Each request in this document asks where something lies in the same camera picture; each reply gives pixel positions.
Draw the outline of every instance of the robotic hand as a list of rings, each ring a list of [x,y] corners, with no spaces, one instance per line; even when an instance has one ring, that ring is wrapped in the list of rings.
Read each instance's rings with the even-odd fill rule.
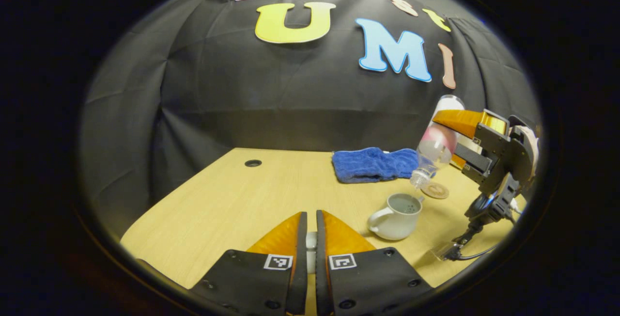
[[[482,153],[458,144],[452,161],[480,185],[480,195],[465,212],[469,218],[467,231],[431,252],[440,260],[477,258],[494,247],[467,257],[461,255],[461,248],[488,223],[501,219],[514,223],[510,203],[533,183],[538,138],[518,117],[512,115],[506,120],[486,109],[483,112],[443,110],[437,112],[433,121],[472,139],[482,148]]]

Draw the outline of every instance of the black fabric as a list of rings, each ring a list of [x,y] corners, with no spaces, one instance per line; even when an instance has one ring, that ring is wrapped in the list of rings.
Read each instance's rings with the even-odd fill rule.
[[[269,44],[254,33],[262,5],[289,2],[288,27],[305,27],[305,2],[331,2],[330,31],[305,44]],[[93,80],[84,108],[82,167],[91,201],[122,235],[159,201],[231,148],[415,148],[442,95],[465,108],[539,124],[518,61],[477,20],[446,32],[390,0],[171,0],[120,41]],[[441,16],[441,10],[434,9]],[[361,69],[356,18],[424,38],[431,82]],[[443,85],[438,44],[454,53],[456,89]]]

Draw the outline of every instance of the yellow letter u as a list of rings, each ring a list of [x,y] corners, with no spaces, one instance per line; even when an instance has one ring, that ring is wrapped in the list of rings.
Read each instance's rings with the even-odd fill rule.
[[[285,27],[286,11],[295,7],[294,4],[270,4],[259,7],[261,13],[256,22],[256,36],[273,44],[288,44],[292,42],[308,42],[321,38],[329,31],[329,10],[336,5],[327,2],[307,2],[304,7],[311,9],[310,24],[301,29]]]

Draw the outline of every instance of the mug handle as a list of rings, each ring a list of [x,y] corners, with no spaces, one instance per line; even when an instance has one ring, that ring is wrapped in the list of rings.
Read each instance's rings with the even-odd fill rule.
[[[374,212],[370,216],[370,218],[368,218],[368,230],[372,232],[378,232],[379,228],[375,226],[375,224],[377,223],[377,220],[381,217],[384,217],[390,214],[394,214],[394,211],[392,211],[389,207],[385,207],[382,210]]]

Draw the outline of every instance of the blue letter m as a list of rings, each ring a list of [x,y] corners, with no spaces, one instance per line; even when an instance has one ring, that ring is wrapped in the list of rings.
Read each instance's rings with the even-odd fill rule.
[[[422,49],[424,39],[420,35],[403,31],[396,42],[379,22],[364,18],[357,18],[355,22],[364,30],[366,46],[366,55],[359,60],[359,66],[368,70],[385,71],[388,65],[381,60],[383,51],[394,72],[400,73],[405,65],[405,58],[409,56],[409,65],[405,69],[407,76],[424,82],[431,80]]]

